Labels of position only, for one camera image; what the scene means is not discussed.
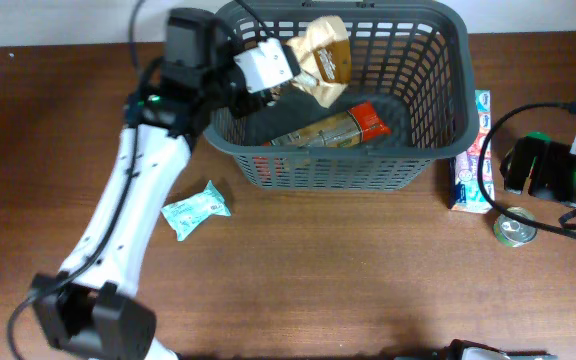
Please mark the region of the beige paper snack bag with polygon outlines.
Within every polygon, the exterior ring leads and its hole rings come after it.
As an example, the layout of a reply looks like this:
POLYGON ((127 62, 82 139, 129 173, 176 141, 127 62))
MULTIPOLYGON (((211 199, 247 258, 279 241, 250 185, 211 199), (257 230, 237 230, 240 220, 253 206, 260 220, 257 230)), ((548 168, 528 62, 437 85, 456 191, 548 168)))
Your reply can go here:
POLYGON ((297 89, 329 108, 351 81, 352 58, 348 30, 339 16, 309 23, 302 36, 287 41, 301 72, 292 80, 297 89))

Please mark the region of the orange spaghetti packet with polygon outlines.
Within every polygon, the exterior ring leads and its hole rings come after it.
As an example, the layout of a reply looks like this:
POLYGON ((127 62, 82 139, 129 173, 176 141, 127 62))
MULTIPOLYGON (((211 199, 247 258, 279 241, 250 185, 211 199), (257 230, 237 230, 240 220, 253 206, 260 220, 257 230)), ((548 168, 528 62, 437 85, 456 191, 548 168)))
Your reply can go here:
MULTIPOLYGON (((330 115, 308 126, 292 130, 263 143, 263 146, 287 146, 296 148, 351 148, 381 139, 393 133, 379 117, 374 106, 365 101, 344 112, 330 115)), ((309 158, 290 161, 287 157, 256 156, 254 170, 262 183, 273 178, 286 181, 288 174, 305 176, 312 160, 309 158)))

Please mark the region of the mint green wipes packet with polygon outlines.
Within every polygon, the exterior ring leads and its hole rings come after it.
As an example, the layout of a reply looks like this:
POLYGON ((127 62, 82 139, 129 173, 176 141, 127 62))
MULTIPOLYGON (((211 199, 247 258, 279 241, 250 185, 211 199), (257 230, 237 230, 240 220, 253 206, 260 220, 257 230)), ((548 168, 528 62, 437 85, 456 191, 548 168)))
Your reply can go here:
POLYGON ((225 198, 211 181, 207 183, 202 192, 164 206, 161 213, 175 231, 179 242, 183 242, 209 217, 231 216, 225 198))

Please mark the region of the grey plastic shopping basket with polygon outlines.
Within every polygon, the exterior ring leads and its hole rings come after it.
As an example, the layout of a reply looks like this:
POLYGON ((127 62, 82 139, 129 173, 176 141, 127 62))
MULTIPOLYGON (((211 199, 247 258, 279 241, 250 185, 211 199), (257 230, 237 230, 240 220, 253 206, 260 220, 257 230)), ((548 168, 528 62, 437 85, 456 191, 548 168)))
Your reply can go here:
POLYGON ((440 2, 232 2, 219 14, 250 47, 267 31, 281 40, 303 35, 323 16, 339 17, 348 32, 350 83, 331 105, 286 87, 252 115, 213 114, 207 141, 254 185, 398 190, 477 136, 466 25, 440 2))

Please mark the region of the green lidded glass jar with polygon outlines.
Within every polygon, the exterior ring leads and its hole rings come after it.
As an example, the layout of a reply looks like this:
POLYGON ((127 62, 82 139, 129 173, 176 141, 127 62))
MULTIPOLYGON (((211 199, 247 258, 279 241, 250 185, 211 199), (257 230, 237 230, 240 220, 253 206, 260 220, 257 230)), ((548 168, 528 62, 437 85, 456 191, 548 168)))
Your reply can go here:
POLYGON ((547 134, 542 132, 531 132, 526 135, 526 138, 539 140, 545 143, 549 143, 551 141, 551 138, 547 134))

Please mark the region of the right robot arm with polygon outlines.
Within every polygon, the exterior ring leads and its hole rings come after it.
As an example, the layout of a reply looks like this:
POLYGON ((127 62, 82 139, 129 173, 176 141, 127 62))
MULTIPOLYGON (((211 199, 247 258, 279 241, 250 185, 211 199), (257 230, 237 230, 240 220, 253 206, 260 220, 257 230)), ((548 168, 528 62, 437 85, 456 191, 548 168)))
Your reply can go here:
POLYGON ((534 135, 519 139, 500 165, 504 189, 576 208, 576 154, 534 135))

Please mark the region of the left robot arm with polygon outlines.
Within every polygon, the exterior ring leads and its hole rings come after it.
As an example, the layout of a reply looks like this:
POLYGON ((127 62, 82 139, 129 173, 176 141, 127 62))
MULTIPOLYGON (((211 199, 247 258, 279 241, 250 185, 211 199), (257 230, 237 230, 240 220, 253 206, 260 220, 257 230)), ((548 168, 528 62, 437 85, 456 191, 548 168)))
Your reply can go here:
POLYGON ((273 34, 246 48, 218 15, 171 10, 164 52, 126 101, 117 158, 85 232, 56 274, 31 283, 26 303, 50 347, 82 359, 174 357, 136 299, 160 210, 215 111, 255 113, 299 73, 273 34))

